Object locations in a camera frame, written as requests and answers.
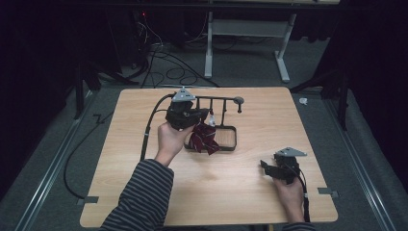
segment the wooden table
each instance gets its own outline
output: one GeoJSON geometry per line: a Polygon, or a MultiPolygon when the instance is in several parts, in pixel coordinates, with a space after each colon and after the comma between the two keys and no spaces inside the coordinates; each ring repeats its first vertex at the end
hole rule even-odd
{"type": "MultiPolygon", "coordinates": [[[[117,205],[120,193],[140,159],[143,134],[150,114],[164,95],[177,89],[124,90],[93,177],[87,203],[81,216],[84,227],[98,227],[117,205]]],[[[285,147],[304,151],[298,157],[310,198],[312,222],[337,219],[319,164],[304,127],[286,88],[189,89],[194,95],[243,97],[242,113],[227,101],[224,125],[237,128],[235,151],[207,153],[183,149],[170,164],[175,172],[166,225],[255,224],[285,222],[286,216],[271,177],[265,176],[260,160],[274,165],[272,155],[285,147]]],[[[159,109],[166,109],[170,100],[159,109]]],[[[206,101],[201,99],[202,108],[206,101]]],[[[221,101],[214,101],[216,121],[220,122],[221,101]]],[[[146,159],[157,152],[157,127],[165,122],[166,112],[154,116],[146,159]]]]}

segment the human hand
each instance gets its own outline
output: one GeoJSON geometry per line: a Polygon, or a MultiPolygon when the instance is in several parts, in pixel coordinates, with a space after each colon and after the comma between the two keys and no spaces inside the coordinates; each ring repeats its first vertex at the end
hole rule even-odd
{"type": "Polygon", "coordinates": [[[160,125],[158,128],[159,151],[155,160],[168,167],[183,148],[184,140],[193,128],[194,126],[178,131],[172,128],[168,122],[160,125]]]}
{"type": "Polygon", "coordinates": [[[289,223],[304,222],[302,204],[303,188],[299,179],[294,178],[293,183],[287,185],[285,181],[273,178],[281,204],[285,208],[289,223]]]}

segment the striped sleeve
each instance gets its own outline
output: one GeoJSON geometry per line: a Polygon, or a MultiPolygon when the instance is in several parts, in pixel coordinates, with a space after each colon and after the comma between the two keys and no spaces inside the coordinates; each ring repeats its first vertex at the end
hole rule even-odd
{"type": "Polygon", "coordinates": [[[119,203],[99,230],[160,230],[165,222],[174,172],[154,160],[136,166],[119,203]]]}
{"type": "Polygon", "coordinates": [[[312,223],[292,223],[287,224],[282,228],[282,231],[315,231],[316,228],[312,223]]]}

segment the white desk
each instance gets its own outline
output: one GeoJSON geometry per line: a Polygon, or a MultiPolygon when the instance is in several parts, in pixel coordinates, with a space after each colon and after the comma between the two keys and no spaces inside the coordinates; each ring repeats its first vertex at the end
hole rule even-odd
{"type": "MultiPolygon", "coordinates": [[[[340,0],[229,0],[229,2],[265,2],[265,3],[280,3],[280,4],[309,4],[309,5],[335,5],[339,4],[340,0]]],[[[281,79],[284,83],[289,83],[290,78],[286,68],[283,56],[292,33],[296,14],[292,13],[288,21],[272,22],[272,21],[250,21],[250,20],[224,20],[214,19],[213,13],[208,14],[208,36],[207,36],[207,52],[205,59],[204,76],[211,78],[213,76],[213,35],[224,36],[251,36],[251,37],[274,37],[281,38],[282,44],[278,51],[274,51],[273,55],[278,65],[281,79]]]]}

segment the red fabric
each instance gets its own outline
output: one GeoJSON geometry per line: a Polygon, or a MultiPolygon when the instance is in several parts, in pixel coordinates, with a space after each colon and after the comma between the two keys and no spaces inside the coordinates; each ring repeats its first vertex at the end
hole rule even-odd
{"type": "Polygon", "coordinates": [[[211,155],[220,150],[218,143],[214,141],[215,136],[215,127],[200,122],[192,129],[189,146],[199,153],[201,153],[202,149],[206,149],[208,154],[211,155]]]}

